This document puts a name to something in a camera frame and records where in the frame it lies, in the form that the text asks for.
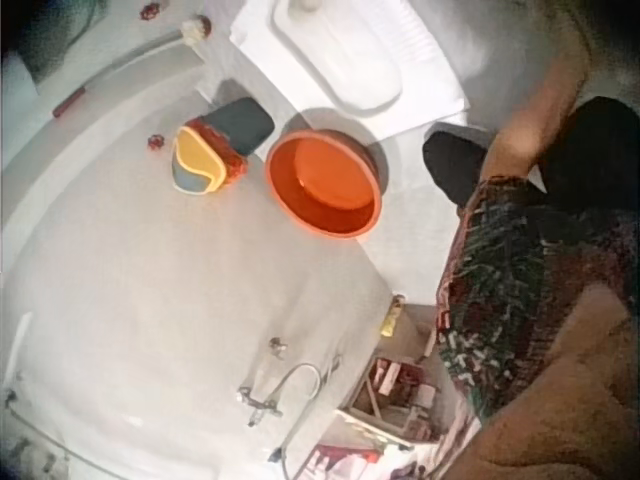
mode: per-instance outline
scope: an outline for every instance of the patterned shirt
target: patterned shirt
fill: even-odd
[[[564,212],[527,180],[482,182],[438,288],[440,353],[485,420],[516,398],[582,290],[608,285],[637,321],[638,217]]]

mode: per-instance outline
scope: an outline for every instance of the person's arm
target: person's arm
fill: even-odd
[[[590,68],[588,48],[577,28],[571,24],[564,26],[562,52],[553,61],[542,85],[489,147],[481,180],[496,176],[526,177],[560,133]]]

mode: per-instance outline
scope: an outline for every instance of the black pants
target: black pants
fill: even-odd
[[[423,145],[436,185],[459,207],[471,197],[486,150],[446,132]],[[538,164],[550,205],[563,210],[638,211],[640,119],[626,105],[597,97],[578,108]]]

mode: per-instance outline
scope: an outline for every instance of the metal faucet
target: metal faucet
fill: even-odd
[[[269,395],[267,395],[267,398],[263,402],[251,397],[251,388],[242,386],[238,389],[238,401],[249,405],[254,409],[251,417],[249,418],[249,423],[247,424],[248,426],[255,427],[256,425],[258,425],[264,418],[265,413],[270,413],[277,418],[282,417],[282,412],[278,410],[280,393],[282,392],[285,383],[287,383],[287,380],[289,380],[289,378],[291,378],[291,375],[293,375],[293,373],[300,368],[309,368],[316,376],[316,385],[314,386],[313,392],[310,396],[310,401],[315,400],[322,387],[322,373],[320,373],[320,370],[318,370],[318,367],[316,367],[315,365],[312,365],[310,363],[300,363],[289,370],[287,374],[282,377],[278,385],[276,385],[276,388],[274,388],[273,391]]]
[[[249,423],[247,424],[250,427],[258,425],[264,418],[265,413],[270,413],[276,418],[282,417],[282,412],[278,410],[278,404],[273,399],[267,397],[264,402],[256,400],[251,397],[250,387],[240,387],[238,389],[237,399],[239,402],[253,408],[253,413],[251,414],[251,418],[249,418]]]

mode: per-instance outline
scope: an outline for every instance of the orange plastic basin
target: orange plastic basin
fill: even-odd
[[[375,164],[362,145],[339,132],[285,135],[269,152],[267,179],[289,215],[326,235],[362,235],[380,216]]]

